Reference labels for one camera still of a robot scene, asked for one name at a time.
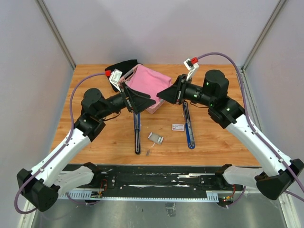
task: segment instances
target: gray wall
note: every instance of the gray wall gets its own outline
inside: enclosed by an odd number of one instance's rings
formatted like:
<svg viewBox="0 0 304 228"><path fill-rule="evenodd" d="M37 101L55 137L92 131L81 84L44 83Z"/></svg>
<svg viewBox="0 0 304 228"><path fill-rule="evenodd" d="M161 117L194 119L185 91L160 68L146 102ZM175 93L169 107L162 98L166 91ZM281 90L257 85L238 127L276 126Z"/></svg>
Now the gray wall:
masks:
<svg viewBox="0 0 304 228"><path fill-rule="evenodd" d="M220 51L240 66L278 0L45 0L77 64L182 64ZM222 64L222 57L204 63Z"/></svg>
<svg viewBox="0 0 304 228"><path fill-rule="evenodd" d="M290 0L247 70L264 134L304 161L304 1ZM291 190L301 193L296 184ZM304 203L294 200L304 226Z"/></svg>
<svg viewBox="0 0 304 228"><path fill-rule="evenodd" d="M16 174L49 152L73 71L34 0L0 5L0 227L14 228Z"/></svg>

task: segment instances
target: small card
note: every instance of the small card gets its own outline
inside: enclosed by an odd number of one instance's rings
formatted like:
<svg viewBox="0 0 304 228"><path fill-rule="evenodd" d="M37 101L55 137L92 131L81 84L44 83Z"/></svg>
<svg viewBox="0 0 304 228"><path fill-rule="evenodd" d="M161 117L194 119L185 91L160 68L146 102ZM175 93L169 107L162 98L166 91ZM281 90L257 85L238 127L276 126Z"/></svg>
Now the small card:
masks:
<svg viewBox="0 0 304 228"><path fill-rule="evenodd" d="M111 81L118 82L122 74L123 73L120 70L115 69L113 75L111 75Z"/></svg>
<svg viewBox="0 0 304 228"><path fill-rule="evenodd" d="M172 124L172 130L173 131L184 132L185 131L185 125L183 125L183 124Z"/></svg>

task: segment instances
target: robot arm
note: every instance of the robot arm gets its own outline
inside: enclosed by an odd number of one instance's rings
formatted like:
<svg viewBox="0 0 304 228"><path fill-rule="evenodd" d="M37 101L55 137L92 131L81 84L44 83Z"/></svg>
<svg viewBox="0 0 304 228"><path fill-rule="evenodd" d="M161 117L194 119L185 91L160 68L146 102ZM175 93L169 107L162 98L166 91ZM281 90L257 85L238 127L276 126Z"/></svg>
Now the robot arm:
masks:
<svg viewBox="0 0 304 228"><path fill-rule="evenodd" d="M108 115L120 113L123 108L137 114L155 104L149 95L134 91L125 83L121 84L120 89L120 93L107 99L96 88L87 90L81 102L81 115L74 123L72 132L31 170L19 171L17 180L20 188L32 178L21 194L38 210L48 210L56 202L58 196L81 185L99 187L105 174L92 163L86 163L67 174L59 174L76 154L99 135L105 127Z"/></svg>
<svg viewBox="0 0 304 228"><path fill-rule="evenodd" d="M294 178L286 169L283 161L298 176L304 164L300 159L291 160L286 154L276 148L251 122L256 131L249 126L244 108L235 100L227 96L229 81L219 70L210 70L205 74L203 87L191 83L193 71L196 71L197 59L184 62L190 71L188 75L180 75L174 84L159 92L157 96L172 104L182 104L185 99L209 107L211 119L223 129L237 137L255 156L262 168L241 168L224 165L216 172L218 184L224 188L227 184L240 184L255 187L269 199L277 199L293 182ZM265 145L257 136L257 132L266 142L273 146L282 159Z"/></svg>

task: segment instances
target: wooden table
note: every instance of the wooden table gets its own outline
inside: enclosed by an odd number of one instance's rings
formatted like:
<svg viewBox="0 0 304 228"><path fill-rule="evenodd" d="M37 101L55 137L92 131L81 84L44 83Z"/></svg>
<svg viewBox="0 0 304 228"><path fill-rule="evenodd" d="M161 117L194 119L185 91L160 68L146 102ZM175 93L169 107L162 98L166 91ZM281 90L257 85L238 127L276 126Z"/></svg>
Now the wooden table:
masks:
<svg viewBox="0 0 304 228"><path fill-rule="evenodd" d="M107 65L77 65L71 87L67 94L53 148L58 145L70 129L69 99L75 85L84 77L103 72ZM184 65L145 65L155 71L172 77L172 82L180 74L187 73ZM230 81L228 95L242 104L241 92L235 70L231 65L201 65L192 83L202 85L206 71L221 70ZM86 80L75 93L73 114L75 120L80 115L80 102L84 92L98 88L108 98L115 94L105 76ZM189 107L196 147L187 147L185 132L172 132L172 124L184 124L182 106L165 102L154 114L141 113L142 153L134 153L133 114L123 109L121 115L106 122L99 136L84 148L71 163L92 162L95 164L153 164L153 165L201 165L215 166L232 163L242 166L257 166L259 163L243 144L228 131L223 130L208 116L207 108ZM150 132L164 137L162 145L153 145L148 139Z"/></svg>

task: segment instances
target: purple cable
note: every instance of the purple cable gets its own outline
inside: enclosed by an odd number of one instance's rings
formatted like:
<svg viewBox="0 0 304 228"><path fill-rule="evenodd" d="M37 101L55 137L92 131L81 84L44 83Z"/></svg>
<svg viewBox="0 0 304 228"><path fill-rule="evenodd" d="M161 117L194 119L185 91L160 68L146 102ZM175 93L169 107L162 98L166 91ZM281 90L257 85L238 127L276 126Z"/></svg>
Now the purple cable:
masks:
<svg viewBox="0 0 304 228"><path fill-rule="evenodd" d="M70 116L71 116L71 130L70 130L70 134L68 135L67 137L67 140L66 140L66 144L70 141L71 137L72 137L72 134L73 134L73 131L74 131L74 117L73 117L73 110L72 110L72 102L73 102L73 97L74 97L74 94L77 90L77 88L80 86L81 83L83 83L84 81L86 81L87 79L89 78L92 78L92 77L95 77L95 76L99 76L99 75L104 75L105 73L97 73L97 74L93 74L93 75L89 75L83 79L81 79L77 85L75 86L72 94L71 94L71 98L70 98ZM54 155L46 162L44 163L43 166L41 166L41 169L44 169L46 168L46 166L48 164L50 164L51 161L53 161L56 156L63 150L63 148L65 147L66 145L63 144L58 151L56 151L56 153L54 153ZM25 186L27 186L27 184L32 180L34 179L38 174L40 173L40 169L35 172L28 180L26 180L23 185L20 187L20 189L17 191L17 194L15 196L15 200L14 200L14 207L15 207L15 210L19 213L19 214L22 214L22 215L26 215L26 214L29 214L29 213L32 213L34 212L37 208L34 208L32 210L29 210L29 211L22 211L19 209L18 207L18 198L19 198L19 195L20 193L22 192L22 190L25 188Z"/></svg>
<svg viewBox="0 0 304 228"><path fill-rule="evenodd" d="M243 191L242 191L242 193L240 194L240 196L239 196L235 201L233 201L233 203L231 203L230 205L228 205L228 208L230 208L231 206L235 205L235 204L242 198L242 196L243 196L244 193L245 193L245 190L246 190L246 186L244 186Z"/></svg>
<svg viewBox="0 0 304 228"><path fill-rule="evenodd" d="M300 201L304 202L304 199L296 194L294 194L293 192L290 192L290 191L285 191L286 194L289 194L291 196L294 196L296 197L297 199L299 199Z"/></svg>
<svg viewBox="0 0 304 228"><path fill-rule="evenodd" d="M245 99L245 89L244 89L244 85L243 85L243 79L241 76L241 73L237 67L237 65L235 64L235 62L227 55L220 53L220 52L209 52L206 53L204 55L201 55L198 57L198 59L204 58L206 56L212 56L212 55L218 55L218 56L223 56L226 59L228 59L230 61L230 63L233 65L233 67L235 68L235 70L237 71L237 77L240 81L240 87L241 87L241 93L243 96L243 102L244 102L244 108L245 108L245 116L247 119L247 122L251 128L251 130L253 131L253 133L256 134L256 136L276 155L276 157L278 159L282 159L282 157L280 156L280 154L258 133L256 132L255 128L253 127L250 119L249 119L249 114L248 114L248 110L247 110L247 103L246 103L246 99ZM297 175L294 173L294 171L288 166L288 164L283 160L282 164L287 168L287 170L291 173L291 175L293 176L293 178L295 179L295 181L298 183L298 185L300 186L301 190L304 192L304 186L301 183L301 181L299 180L299 178L297 177ZM298 199L302 200L304 202L304 198L297 196Z"/></svg>

